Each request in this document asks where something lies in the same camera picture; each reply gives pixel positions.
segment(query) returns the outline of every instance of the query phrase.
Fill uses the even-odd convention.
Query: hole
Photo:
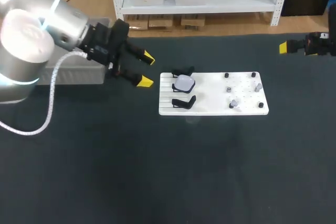
[[[62,35],[62,36],[61,36],[61,41],[62,41],[63,43],[68,43],[69,38],[68,38],[66,35]]]

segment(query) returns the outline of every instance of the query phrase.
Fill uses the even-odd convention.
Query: white cable
[[[67,58],[69,58],[70,56],[81,56],[83,58],[87,58],[87,54],[84,52],[80,52],[80,51],[72,51],[67,53],[66,55],[63,55],[58,62],[56,63],[54,70],[52,72],[51,75],[51,83],[50,83],[50,94],[49,94],[49,107],[48,107],[48,114],[47,114],[47,118],[46,121],[44,122],[44,124],[41,126],[41,128],[35,130],[35,131],[31,131],[31,132],[25,132],[25,131],[19,131],[16,130],[10,126],[8,126],[7,124],[4,124],[3,122],[0,121],[0,126],[5,128],[6,130],[9,130],[11,132],[14,132],[15,134],[19,134],[19,135],[23,135],[23,136],[33,136],[33,135],[37,135],[39,133],[41,133],[42,131],[44,131],[51,120],[51,116],[52,116],[52,110],[54,108],[54,95],[55,95],[55,84],[56,84],[56,77],[58,74],[58,70],[61,66],[61,64],[63,63],[64,60],[66,60]]]

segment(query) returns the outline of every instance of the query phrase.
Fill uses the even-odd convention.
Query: bolt
[[[230,105],[229,105],[229,108],[233,109],[234,107],[237,107],[237,106],[238,106],[238,103],[236,102],[236,100],[232,100]]]
[[[261,85],[261,83],[258,83],[254,91],[259,92],[262,88],[263,88],[263,85]]]

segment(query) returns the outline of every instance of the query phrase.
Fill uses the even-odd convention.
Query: black mat
[[[0,223],[335,224],[336,58],[278,55],[289,38],[134,39],[153,89],[57,87],[41,135],[0,129]],[[159,116],[160,73],[190,65],[259,71],[269,115]],[[35,129],[47,103],[38,87],[0,119]]]

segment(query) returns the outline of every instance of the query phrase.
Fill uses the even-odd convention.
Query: white board
[[[255,92],[255,87],[261,83],[260,74],[251,76],[252,72],[229,72],[225,78],[223,73],[193,73],[196,85],[190,94],[173,92],[172,84],[176,78],[171,73],[160,75],[160,115],[179,116],[209,116],[209,115],[267,115],[268,104],[264,88]],[[196,102],[190,110],[174,108],[172,99],[188,102],[195,95]],[[229,108],[232,100],[238,103],[237,107]]]

